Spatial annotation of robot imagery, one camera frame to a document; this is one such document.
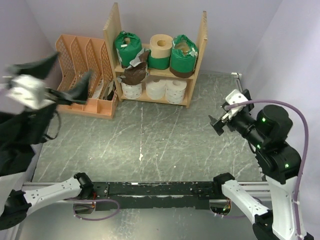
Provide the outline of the white paper roll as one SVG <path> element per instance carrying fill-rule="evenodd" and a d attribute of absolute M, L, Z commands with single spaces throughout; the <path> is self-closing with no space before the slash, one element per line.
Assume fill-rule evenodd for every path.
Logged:
<path fill-rule="evenodd" d="M 181 104 L 184 100 L 187 88 L 185 80 L 166 80 L 165 99 L 174 105 Z"/>
<path fill-rule="evenodd" d="M 165 96 L 166 81 L 163 79 L 151 79 L 145 83 L 146 94 L 152 100 L 159 100 Z"/>
<path fill-rule="evenodd" d="M 121 87 L 122 87 L 122 92 L 124 96 L 127 99 L 131 99 L 131 100 L 139 98 L 143 92 L 142 83 L 139 83 L 137 85 L 128 85 L 122 82 Z"/>

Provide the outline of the green brown roll torn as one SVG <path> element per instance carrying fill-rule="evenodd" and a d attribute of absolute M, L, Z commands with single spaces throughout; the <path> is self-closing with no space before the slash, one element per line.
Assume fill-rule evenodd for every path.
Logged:
<path fill-rule="evenodd" d="M 170 55 L 170 72 L 178 78 L 189 78 L 194 73 L 198 55 L 198 47 L 186 35 L 174 37 Z"/>

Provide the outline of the brown green paper roll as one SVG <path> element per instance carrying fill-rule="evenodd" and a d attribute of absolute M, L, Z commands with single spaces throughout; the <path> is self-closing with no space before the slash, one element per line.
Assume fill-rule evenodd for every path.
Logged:
<path fill-rule="evenodd" d="M 148 47 L 142 46 L 135 59 L 130 61 L 128 67 L 124 68 L 118 81 L 127 85 L 138 85 L 147 77 L 149 69 L 168 69 L 173 46 L 172 40 L 173 38 L 166 34 L 153 35 L 149 40 Z"/>

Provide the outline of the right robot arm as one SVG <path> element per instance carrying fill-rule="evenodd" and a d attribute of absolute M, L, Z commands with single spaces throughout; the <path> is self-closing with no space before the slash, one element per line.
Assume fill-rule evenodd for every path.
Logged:
<path fill-rule="evenodd" d="M 101 210 L 104 202 L 118 209 L 196 208 L 203 209 L 211 200 L 223 199 L 234 204 L 252 224 L 259 240 L 310 240 L 300 210 L 299 185 L 306 161 L 286 139 L 293 126 L 287 109 L 289 104 L 265 100 L 256 117 L 250 112 L 255 101 L 245 89 L 234 89 L 222 105 L 220 118 L 210 125 L 218 135 L 224 127 L 239 133 L 249 144 L 262 173 L 266 177 L 271 208 L 250 195 L 230 173 L 222 173 L 212 181 L 187 182 L 107 182 L 93 183 L 84 173 L 74 176 L 79 193 L 70 200 L 89 209 Z"/>

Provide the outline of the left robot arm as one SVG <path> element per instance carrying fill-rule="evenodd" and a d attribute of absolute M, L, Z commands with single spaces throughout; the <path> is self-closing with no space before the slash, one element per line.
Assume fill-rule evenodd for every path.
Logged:
<path fill-rule="evenodd" d="M 0 114 L 0 228 L 10 229 L 33 212 L 65 199 L 86 200 L 94 185 L 84 172 L 64 182 L 36 190 L 15 190 L 31 164 L 33 145 L 51 140 L 46 131 L 58 106 L 80 104 L 88 100 L 92 72 L 87 71 L 76 85 L 66 91 L 46 86 L 44 80 L 55 65 L 59 52 L 38 61 L 7 67 L 5 95 L 23 105 L 18 114 Z"/>

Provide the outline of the wooden shelf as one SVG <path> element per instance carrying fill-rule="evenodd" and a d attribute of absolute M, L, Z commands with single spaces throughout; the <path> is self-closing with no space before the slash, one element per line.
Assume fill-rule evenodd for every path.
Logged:
<path fill-rule="evenodd" d="M 122 30 L 114 3 L 103 35 L 119 100 L 190 106 L 208 41 L 205 11 L 196 42 L 184 34 L 156 34 L 143 44 Z"/>

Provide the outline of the orange file organizer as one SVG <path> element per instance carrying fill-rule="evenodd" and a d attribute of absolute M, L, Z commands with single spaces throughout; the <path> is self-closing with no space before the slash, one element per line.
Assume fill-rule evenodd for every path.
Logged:
<path fill-rule="evenodd" d="M 108 51 L 103 39 L 62 34 L 55 43 L 60 52 L 58 58 L 62 80 L 58 91 L 72 89 L 88 70 L 92 70 L 88 100 L 85 105 L 60 105 L 61 113 L 77 114 L 102 119 L 112 119 L 115 115 L 118 96 L 114 88 L 107 99 L 108 87 L 112 86 L 113 73 Z"/>

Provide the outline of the items in organizer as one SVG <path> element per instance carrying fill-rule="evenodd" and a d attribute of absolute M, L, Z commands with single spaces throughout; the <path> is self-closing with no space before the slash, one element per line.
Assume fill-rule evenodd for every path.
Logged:
<path fill-rule="evenodd" d="M 116 90 L 112 77 L 104 73 L 98 73 L 92 69 L 91 71 L 92 76 L 89 83 L 88 99 L 107 100 L 109 95 L 113 96 Z"/>

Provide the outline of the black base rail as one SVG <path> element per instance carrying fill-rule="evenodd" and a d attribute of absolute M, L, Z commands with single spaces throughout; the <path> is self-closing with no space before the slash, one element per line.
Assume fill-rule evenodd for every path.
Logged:
<path fill-rule="evenodd" d="M 225 200 L 222 184 L 235 178 L 222 173 L 212 181 L 169 181 L 169 182 L 92 182 L 81 172 L 75 176 L 80 181 L 77 200 L 97 203 L 97 211 L 116 209 L 105 200 L 117 201 L 120 209 L 194 208 L 209 210 L 211 200 Z"/>

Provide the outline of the aluminium frame rail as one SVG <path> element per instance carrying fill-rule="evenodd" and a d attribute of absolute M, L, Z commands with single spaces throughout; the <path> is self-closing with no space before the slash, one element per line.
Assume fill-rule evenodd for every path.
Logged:
<path fill-rule="evenodd" d="M 24 105 L 19 114 L 3 113 L 0 117 L 0 148 L 13 156 L 13 169 L 5 168 L 1 176 L 18 179 L 24 173 L 34 155 L 32 145 L 50 139 L 45 134 L 59 104 L 85 104 L 91 72 L 85 73 L 79 83 L 67 92 L 47 88 L 42 75 L 21 74 L 10 80 L 8 96 Z M 83 172 L 74 177 L 35 191 L 15 191 L 13 184 L 3 184 L 0 190 L 2 203 L 1 228 L 11 226 L 8 218 L 25 219 L 34 211 L 64 199 L 77 202 L 112 202 L 114 196 L 132 201 L 135 197 L 152 199 L 174 194 L 199 199 L 224 197 L 235 203 L 252 223 L 253 232 L 259 240 L 294 240 L 306 238 L 302 232 L 294 207 L 294 188 L 301 158 L 286 143 L 292 128 L 287 111 L 279 105 L 267 105 L 253 119 L 249 114 L 249 92 L 234 90 L 225 102 L 226 113 L 220 119 L 212 119 L 217 134 L 223 126 L 237 131 L 255 146 L 255 157 L 266 176 L 270 188 L 272 208 L 267 208 L 250 196 L 230 173 L 217 175 L 211 182 L 113 182 L 107 185 L 106 196 L 94 200 L 96 187 Z"/>

